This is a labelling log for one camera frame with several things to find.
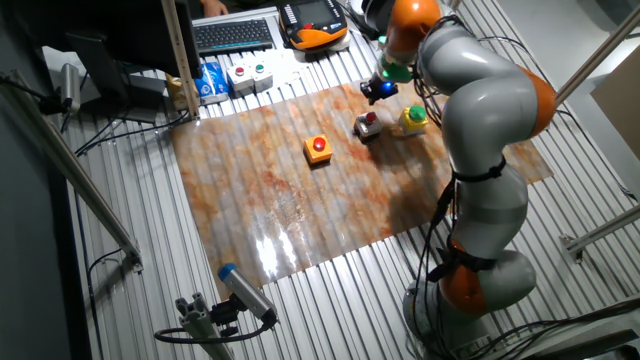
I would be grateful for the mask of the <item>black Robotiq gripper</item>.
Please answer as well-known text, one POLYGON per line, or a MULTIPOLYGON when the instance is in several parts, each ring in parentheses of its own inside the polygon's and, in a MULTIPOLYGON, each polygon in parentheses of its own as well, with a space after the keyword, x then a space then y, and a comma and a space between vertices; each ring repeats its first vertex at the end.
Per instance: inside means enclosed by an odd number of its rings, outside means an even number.
POLYGON ((398 93, 398 86, 390 81, 383 81, 377 75, 360 83, 360 90, 368 99, 368 104, 380 104, 383 98, 391 97, 398 93))

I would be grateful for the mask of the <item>bare person hand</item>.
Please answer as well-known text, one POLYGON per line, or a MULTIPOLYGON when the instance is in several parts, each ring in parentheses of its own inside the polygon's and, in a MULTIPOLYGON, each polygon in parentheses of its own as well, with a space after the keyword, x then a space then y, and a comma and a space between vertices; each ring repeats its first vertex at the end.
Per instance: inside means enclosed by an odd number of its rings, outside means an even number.
POLYGON ((221 0, 201 0, 200 3, 205 17, 217 17, 229 13, 228 8, 221 0))

